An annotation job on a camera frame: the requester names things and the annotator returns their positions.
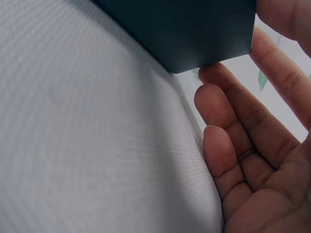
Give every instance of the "green leaf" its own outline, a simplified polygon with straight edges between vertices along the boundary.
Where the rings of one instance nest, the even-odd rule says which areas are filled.
[[[197,69],[193,69],[192,71],[193,71],[193,73],[194,73],[195,77],[196,77],[197,79],[199,79],[199,75],[198,75],[199,68],[197,68]]]
[[[258,83],[259,83],[259,89],[260,91],[263,90],[264,86],[266,85],[268,79],[267,77],[264,75],[264,73],[260,70],[259,74],[258,74]]]

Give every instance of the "hand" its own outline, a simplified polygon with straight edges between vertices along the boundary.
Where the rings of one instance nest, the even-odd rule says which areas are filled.
[[[311,55],[311,1],[258,0],[259,17]],[[311,130],[311,79],[255,29],[251,58]],[[223,65],[199,70],[195,104],[225,232],[311,232],[311,133],[299,141]]]

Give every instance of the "white fabric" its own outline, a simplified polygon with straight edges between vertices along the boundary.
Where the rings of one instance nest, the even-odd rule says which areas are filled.
[[[87,0],[0,1],[0,232],[220,233],[174,84]]]

